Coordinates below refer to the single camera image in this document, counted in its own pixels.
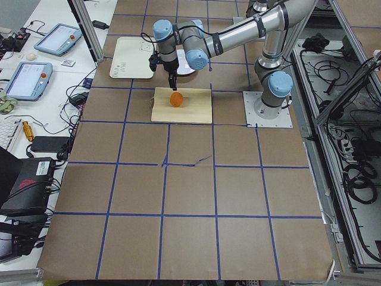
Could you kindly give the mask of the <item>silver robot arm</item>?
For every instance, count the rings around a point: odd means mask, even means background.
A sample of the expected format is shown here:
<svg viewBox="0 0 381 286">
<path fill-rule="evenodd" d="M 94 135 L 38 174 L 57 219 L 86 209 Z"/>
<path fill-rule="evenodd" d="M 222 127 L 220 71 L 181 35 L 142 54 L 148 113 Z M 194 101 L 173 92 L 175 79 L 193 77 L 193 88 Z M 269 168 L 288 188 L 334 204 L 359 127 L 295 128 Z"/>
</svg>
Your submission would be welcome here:
<svg viewBox="0 0 381 286">
<path fill-rule="evenodd" d="M 178 45 L 183 47 L 190 68 L 201 70 L 211 58 L 254 39 L 265 38 L 262 54 L 255 62 L 255 72 L 263 87 L 261 102 L 268 108 L 278 108 L 293 86 L 291 77 L 279 69 L 287 31 L 305 19 L 314 7 L 314 1 L 278 1 L 267 11 L 215 33 L 205 32 L 200 20 L 177 24 L 158 20 L 153 25 L 157 45 L 149 58 L 149 67 L 155 71 L 157 65 L 163 65 L 169 85 L 175 90 Z"/>
</svg>

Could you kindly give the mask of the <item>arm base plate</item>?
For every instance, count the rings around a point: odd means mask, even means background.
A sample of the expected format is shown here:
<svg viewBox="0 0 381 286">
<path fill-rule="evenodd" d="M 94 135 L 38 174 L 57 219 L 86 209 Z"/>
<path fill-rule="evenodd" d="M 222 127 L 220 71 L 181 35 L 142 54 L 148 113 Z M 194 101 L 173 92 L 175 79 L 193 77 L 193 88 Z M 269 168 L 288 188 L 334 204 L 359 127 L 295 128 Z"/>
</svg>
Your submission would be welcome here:
<svg viewBox="0 0 381 286">
<path fill-rule="evenodd" d="M 286 101 L 280 107 L 268 107 L 261 99 L 262 92 L 243 91 L 246 125 L 252 128 L 293 128 Z"/>
</svg>

